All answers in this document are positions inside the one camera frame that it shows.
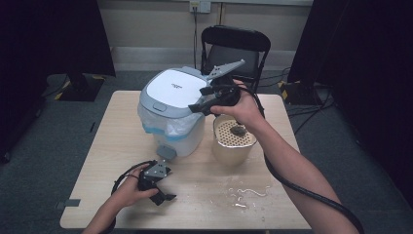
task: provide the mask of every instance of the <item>baseboard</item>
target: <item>baseboard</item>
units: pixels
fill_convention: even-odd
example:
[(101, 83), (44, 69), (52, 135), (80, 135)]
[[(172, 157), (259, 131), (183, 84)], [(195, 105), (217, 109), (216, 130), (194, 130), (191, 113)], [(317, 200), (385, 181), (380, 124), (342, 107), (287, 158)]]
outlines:
[[(270, 51), (264, 70), (283, 70), (290, 67), (295, 51)], [(194, 67), (194, 51), (191, 48), (137, 48), (113, 47), (115, 70), (164, 70), (173, 67)], [(196, 53), (200, 68), (201, 50)]]

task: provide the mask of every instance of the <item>black chair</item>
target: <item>black chair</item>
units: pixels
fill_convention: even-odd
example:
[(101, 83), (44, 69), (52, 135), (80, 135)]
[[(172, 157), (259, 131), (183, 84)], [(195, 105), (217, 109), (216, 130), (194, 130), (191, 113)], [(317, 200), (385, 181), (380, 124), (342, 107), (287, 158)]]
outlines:
[(201, 40), (201, 72), (204, 75), (208, 75), (215, 66), (243, 59), (245, 64), (229, 75), (249, 83), (249, 88), (256, 93), (265, 58), (271, 48), (266, 35), (250, 29), (215, 25), (203, 31)]

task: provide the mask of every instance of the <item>gray carpet floor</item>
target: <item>gray carpet floor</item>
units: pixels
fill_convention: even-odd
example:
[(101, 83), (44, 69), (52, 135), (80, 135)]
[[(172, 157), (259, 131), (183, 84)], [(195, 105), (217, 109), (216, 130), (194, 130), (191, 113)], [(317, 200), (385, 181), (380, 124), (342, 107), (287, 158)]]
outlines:
[[(0, 233), (80, 232), (59, 226), (62, 210), (57, 209), (56, 204), (69, 198), (113, 92), (141, 90), (157, 73), (118, 71), (116, 78), (104, 82), (94, 102), (57, 101), (53, 95), (47, 97), (41, 115), (11, 150), (11, 162), (0, 165)], [(266, 71), (263, 77), (279, 74), (280, 71)], [(49, 77), (50, 87), (45, 94), (58, 88), (64, 77)], [(280, 90), (274, 85), (279, 78), (263, 80), (260, 85), (267, 87), (259, 88), (258, 93), (279, 95)], [(326, 98), (326, 90), (319, 94)], [(293, 114), (314, 109), (311, 106), (285, 107), (291, 114), (293, 130), (310, 116)], [(301, 152), (324, 173), (343, 204), (359, 217), (365, 233), (413, 233), (412, 210), (386, 172), (359, 147), (352, 128), (332, 105), (308, 121), (296, 134), (296, 139)], [(113, 233), (207, 232), (115, 230)], [(312, 232), (271, 230), (271, 233)]]

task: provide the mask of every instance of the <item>beige container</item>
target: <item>beige container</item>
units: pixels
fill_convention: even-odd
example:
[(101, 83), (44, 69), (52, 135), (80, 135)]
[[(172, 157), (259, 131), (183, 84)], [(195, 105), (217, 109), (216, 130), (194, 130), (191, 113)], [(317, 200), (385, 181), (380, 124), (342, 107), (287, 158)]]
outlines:
[(218, 162), (230, 167), (242, 164), (257, 141), (249, 132), (244, 136), (233, 134), (233, 127), (244, 128), (244, 125), (239, 125), (234, 117), (229, 115), (220, 115), (213, 121), (212, 153)]

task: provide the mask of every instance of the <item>electrical outlet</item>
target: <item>electrical outlet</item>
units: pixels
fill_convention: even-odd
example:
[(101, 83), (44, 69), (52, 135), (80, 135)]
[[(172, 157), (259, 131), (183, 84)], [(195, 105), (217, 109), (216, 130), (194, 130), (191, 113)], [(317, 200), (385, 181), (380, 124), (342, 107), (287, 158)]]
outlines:
[(210, 2), (207, 1), (190, 1), (189, 12), (194, 12), (194, 8), (197, 9), (197, 13), (210, 13)]
[(194, 12), (194, 8), (197, 9), (197, 13), (201, 11), (200, 1), (189, 1), (189, 12)]

